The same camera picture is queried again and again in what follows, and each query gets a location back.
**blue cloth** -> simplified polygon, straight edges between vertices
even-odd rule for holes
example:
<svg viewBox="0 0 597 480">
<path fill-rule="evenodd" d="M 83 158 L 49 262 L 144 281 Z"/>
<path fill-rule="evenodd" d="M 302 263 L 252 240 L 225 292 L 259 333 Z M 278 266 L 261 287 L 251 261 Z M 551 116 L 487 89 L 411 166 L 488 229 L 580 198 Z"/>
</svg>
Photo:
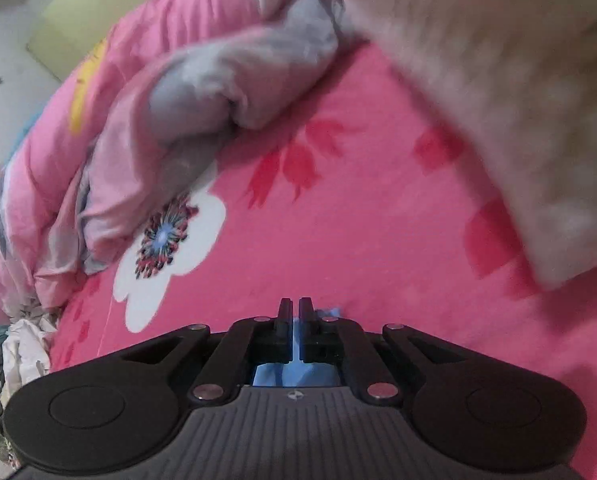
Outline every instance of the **blue cloth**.
<svg viewBox="0 0 597 480">
<path fill-rule="evenodd" d="M 341 316 L 341 309 L 333 308 L 328 311 L 319 311 L 319 317 Z M 299 338 L 301 336 L 301 324 L 298 319 L 294 320 L 293 332 L 294 359 L 291 363 L 265 364 L 256 368 L 252 386 L 284 386 L 286 388 L 308 388 L 310 386 L 340 386 L 341 379 L 338 370 L 334 365 L 324 363 L 305 364 L 299 356 L 301 348 Z"/>
<path fill-rule="evenodd" d="M 22 144 L 22 142 L 25 140 L 25 137 L 27 137 L 27 135 L 29 134 L 29 132 L 32 130 L 32 128 L 34 126 L 36 126 L 36 123 L 38 121 L 38 119 L 40 119 L 40 116 L 43 115 L 43 110 L 38 112 L 37 114 L 35 114 L 29 121 L 27 124 L 25 124 L 25 126 L 23 127 L 23 129 L 21 130 L 21 132 L 19 133 L 18 138 L 16 139 L 16 142 L 14 143 L 14 147 L 12 148 L 12 152 L 10 153 L 10 156 L 7 157 L 7 161 L 9 162 L 10 160 L 12 160 L 12 157 L 14 156 L 14 154 L 16 153 L 16 150 L 19 149 L 19 146 Z"/>
</svg>

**bed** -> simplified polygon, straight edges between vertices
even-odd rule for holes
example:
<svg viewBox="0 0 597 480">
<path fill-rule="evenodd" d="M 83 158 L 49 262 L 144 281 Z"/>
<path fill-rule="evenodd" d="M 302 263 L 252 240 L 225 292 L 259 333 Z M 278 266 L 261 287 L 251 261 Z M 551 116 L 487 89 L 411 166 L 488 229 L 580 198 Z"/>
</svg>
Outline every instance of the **bed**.
<svg viewBox="0 0 597 480">
<path fill-rule="evenodd" d="M 160 28 L 161 41 L 139 39 L 125 62 L 145 64 L 264 20 L 287 0 L 199 1 L 149 2 L 108 42 Z M 85 150 L 86 135 L 78 142 Z M 170 206 L 70 298 L 53 370 L 193 323 L 226 330 L 275 315 L 280 298 L 310 296 L 365 330 L 403 322 L 563 381 L 589 417 L 573 466 L 597 480 L 597 269 L 558 290 L 537 286 L 479 158 L 377 47 L 342 57 L 278 120 L 241 134 Z M 138 253 L 183 217 L 171 265 L 148 276 Z"/>
</svg>

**white flower pattern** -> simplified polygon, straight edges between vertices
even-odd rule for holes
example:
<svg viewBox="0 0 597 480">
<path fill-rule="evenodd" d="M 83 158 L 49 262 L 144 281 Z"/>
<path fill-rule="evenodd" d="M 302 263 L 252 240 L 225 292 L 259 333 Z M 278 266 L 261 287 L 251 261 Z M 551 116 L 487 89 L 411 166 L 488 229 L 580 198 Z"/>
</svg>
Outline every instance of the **white flower pattern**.
<svg viewBox="0 0 597 480">
<path fill-rule="evenodd" d="M 186 237 L 181 238 L 169 264 L 159 266 L 159 270 L 149 277 L 144 271 L 137 275 L 136 259 L 143 247 L 149 222 L 121 258 L 114 278 L 114 299 L 127 300 L 125 325 L 130 332 L 145 330 L 154 319 L 171 277 L 192 272 L 214 247 L 227 216 L 225 204 L 210 194 L 217 173 L 214 161 L 191 187 L 187 205 L 194 209 L 194 215 L 189 218 Z"/>
</svg>

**metal pin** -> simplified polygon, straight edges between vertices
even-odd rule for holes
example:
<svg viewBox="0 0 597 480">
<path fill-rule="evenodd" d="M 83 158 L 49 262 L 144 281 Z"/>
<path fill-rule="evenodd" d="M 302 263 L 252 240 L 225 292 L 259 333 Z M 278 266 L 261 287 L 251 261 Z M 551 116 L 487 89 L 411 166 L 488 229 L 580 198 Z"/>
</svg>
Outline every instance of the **metal pin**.
<svg viewBox="0 0 597 480">
<path fill-rule="evenodd" d="M 223 388 L 218 384 L 201 384 L 194 388 L 194 397 L 198 400 L 216 400 L 223 395 Z"/>
<path fill-rule="evenodd" d="M 368 387 L 368 394 L 376 400 L 392 399 L 399 394 L 399 389 L 390 383 L 374 383 Z"/>
</svg>

